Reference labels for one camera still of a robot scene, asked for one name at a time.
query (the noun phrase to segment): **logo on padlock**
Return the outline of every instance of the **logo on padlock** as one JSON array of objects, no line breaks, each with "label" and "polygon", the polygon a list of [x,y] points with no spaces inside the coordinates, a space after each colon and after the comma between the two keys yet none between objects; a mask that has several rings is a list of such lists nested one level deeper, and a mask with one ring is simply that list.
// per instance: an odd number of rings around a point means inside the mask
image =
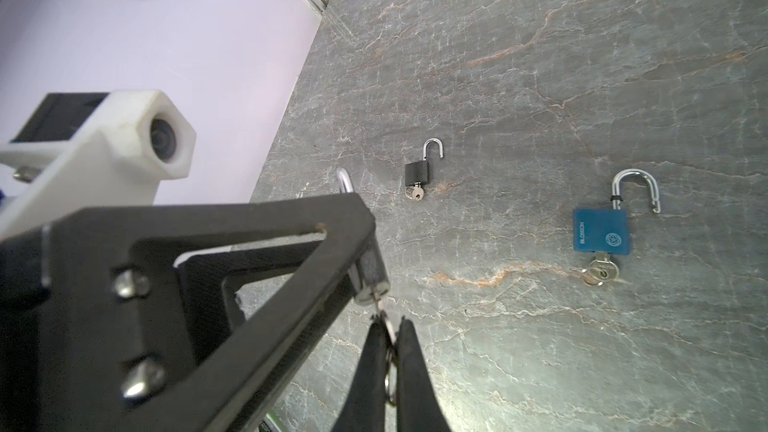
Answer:
[{"label": "logo on padlock", "polygon": [[611,247],[618,247],[619,245],[621,245],[621,236],[619,234],[614,234],[613,232],[611,232],[610,234],[605,236],[605,241]]}]

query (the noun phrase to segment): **padlock shackle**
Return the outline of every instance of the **padlock shackle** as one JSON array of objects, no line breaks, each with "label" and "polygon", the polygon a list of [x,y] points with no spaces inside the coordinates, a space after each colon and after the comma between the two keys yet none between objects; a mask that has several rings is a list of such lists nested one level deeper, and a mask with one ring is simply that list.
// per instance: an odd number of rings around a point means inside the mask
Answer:
[{"label": "padlock shackle", "polygon": [[427,160],[427,147],[429,146],[429,144],[431,142],[434,142],[434,143],[436,143],[438,145],[438,147],[440,149],[440,158],[442,158],[442,140],[436,139],[436,138],[432,138],[432,139],[429,139],[426,142],[424,142],[424,153],[422,154],[422,160]]},{"label": "padlock shackle", "polygon": [[629,176],[640,176],[644,178],[646,182],[648,182],[648,188],[650,189],[650,204],[653,207],[652,210],[654,211],[654,214],[661,214],[659,184],[651,174],[639,168],[626,168],[614,176],[614,180],[610,184],[610,191],[612,193],[610,201],[614,204],[614,208],[616,210],[621,210],[621,181],[624,180],[625,177]]},{"label": "padlock shackle", "polygon": [[355,191],[355,186],[352,184],[350,173],[346,171],[346,168],[340,167],[336,169],[336,180],[339,182],[340,193],[349,194]]}]

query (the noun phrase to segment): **marble wall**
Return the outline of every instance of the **marble wall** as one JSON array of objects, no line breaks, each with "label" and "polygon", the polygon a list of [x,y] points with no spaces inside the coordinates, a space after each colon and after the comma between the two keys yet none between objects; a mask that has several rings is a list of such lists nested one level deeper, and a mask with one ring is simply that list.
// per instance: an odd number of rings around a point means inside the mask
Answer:
[{"label": "marble wall", "polygon": [[[768,430],[766,44],[768,0],[333,0],[254,200],[350,170],[454,431]],[[629,167],[662,213],[624,183],[634,250],[590,288],[571,210]],[[290,430],[331,428],[371,312],[288,387]]]}]

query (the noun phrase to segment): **lavender wall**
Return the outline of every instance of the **lavender wall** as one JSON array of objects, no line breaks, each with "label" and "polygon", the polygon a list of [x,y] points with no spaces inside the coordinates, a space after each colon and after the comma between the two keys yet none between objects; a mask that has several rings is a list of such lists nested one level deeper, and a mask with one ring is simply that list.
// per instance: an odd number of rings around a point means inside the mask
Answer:
[{"label": "lavender wall", "polygon": [[302,0],[3,0],[0,141],[46,92],[161,89],[197,147],[156,203],[246,202],[319,23]]}]

